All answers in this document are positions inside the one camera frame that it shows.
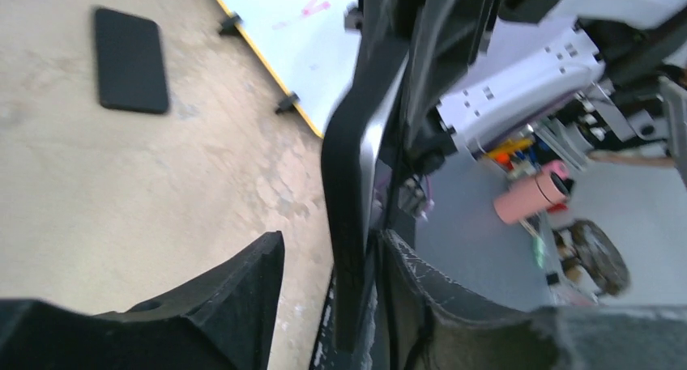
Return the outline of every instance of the pink marker writing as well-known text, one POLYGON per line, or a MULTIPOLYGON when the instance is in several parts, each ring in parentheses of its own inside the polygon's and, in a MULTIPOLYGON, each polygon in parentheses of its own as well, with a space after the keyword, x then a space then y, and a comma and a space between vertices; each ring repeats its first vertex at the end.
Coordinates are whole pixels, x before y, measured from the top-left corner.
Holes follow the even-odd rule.
POLYGON ((331 7, 331 4, 327 1, 325 2, 320 2, 320 0, 307 0, 308 2, 305 4, 305 7, 301 10, 301 14, 295 18, 294 20, 289 20, 289 21, 284 21, 284 22, 279 22, 278 24, 275 24, 272 26, 273 29, 278 30, 280 28, 285 28, 289 24, 296 22, 297 20, 300 19, 305 19, 308 18, 312 15, 317 14, 320 11, 324 11, 331 7))

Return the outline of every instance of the whiteboard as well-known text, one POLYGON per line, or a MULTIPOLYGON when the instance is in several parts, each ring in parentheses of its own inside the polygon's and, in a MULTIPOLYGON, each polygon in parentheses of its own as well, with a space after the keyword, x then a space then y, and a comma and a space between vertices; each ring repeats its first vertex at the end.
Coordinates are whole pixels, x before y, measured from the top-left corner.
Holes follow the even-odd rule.
POLYGON ((217 1, 241 17, 241 34, 322 137, 355 70, 361 37, 344 29, 344 16, 357 0, 217 1))

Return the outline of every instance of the black plastic clip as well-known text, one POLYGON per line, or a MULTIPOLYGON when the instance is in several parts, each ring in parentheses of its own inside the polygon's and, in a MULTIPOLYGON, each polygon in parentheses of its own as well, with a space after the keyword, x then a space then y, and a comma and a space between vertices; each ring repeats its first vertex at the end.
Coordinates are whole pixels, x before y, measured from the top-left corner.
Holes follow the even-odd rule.
POLYGON ((241 17, 237 14, 227 15, 220 25, 220 30, 217 31, 221 36, 240 36, 237 25, 242 22, 241 17))
POLYGON ((363 28, 363 12, 357 6, 350 6, 343 18, 343 28, 347 31, 360 31, 363 28))
POLYGON ((287 96, 285 99, 281 100, 277 104, 277 109, 275 110, 275 113, 277 115, 280 115, 282 113, 292 113, 296 111, 296 103, 298 103, 298 100, 298 95, 291 92, 289 96, 287 96))

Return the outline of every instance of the black foam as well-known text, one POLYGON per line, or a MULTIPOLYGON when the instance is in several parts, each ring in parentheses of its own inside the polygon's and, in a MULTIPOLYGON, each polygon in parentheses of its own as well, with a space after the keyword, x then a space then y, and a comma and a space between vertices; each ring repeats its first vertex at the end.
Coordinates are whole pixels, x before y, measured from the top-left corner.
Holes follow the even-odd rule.
POLYGON ((167 112, 169 93, 157 23, 101 7, 93 13, 93 26, 100 105, 167 112))

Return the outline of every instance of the pink cup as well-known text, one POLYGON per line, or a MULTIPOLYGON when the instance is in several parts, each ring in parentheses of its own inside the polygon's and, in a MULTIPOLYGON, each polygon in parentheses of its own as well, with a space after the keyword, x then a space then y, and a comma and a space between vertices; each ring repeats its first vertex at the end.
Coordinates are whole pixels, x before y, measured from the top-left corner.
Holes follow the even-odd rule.
POLYGON ((555 172, 541 172, 513 184, 510 191, 494 200, 494 209, 503 223, 515 224, 568 197, 568 189, 555 172))

